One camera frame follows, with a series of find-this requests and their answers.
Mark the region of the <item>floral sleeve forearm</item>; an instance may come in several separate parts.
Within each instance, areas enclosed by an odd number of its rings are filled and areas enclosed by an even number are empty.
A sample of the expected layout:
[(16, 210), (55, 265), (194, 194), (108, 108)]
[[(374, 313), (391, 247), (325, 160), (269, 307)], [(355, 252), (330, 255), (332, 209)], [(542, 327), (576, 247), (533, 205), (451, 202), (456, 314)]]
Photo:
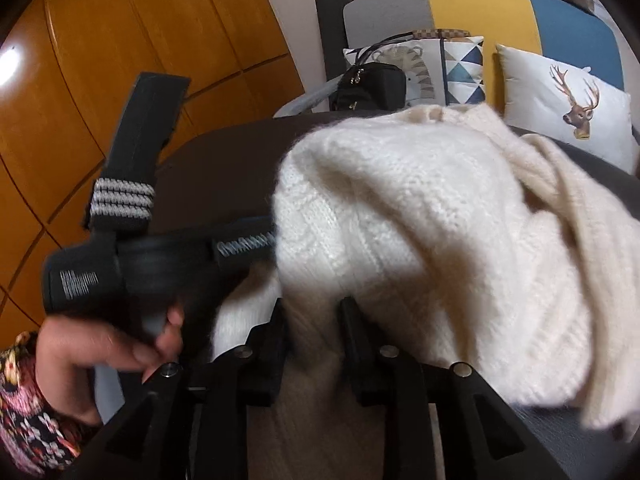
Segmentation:
[(1, 468), (10, 479), (56, 479), (78, 457), (82, 428), (58, 414), (36, 382), (35, 333), (1, 352)]

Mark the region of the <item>person's left hand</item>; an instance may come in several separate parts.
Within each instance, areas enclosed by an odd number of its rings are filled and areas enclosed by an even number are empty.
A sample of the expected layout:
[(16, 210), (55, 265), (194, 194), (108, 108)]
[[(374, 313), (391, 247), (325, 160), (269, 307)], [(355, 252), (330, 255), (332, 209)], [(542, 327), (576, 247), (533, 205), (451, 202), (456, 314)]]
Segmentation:
[(50, 316), (41, 326), (36, 344), (36, 383), (44, 400), (60, 414), (96, 426), (100, 415), (88, 370), (106, 365), (149, 378), (178, 356), (183, 321), (182, 307), (176, 304), (169, 308), (163, 331), (147, 346), (103, 322)]

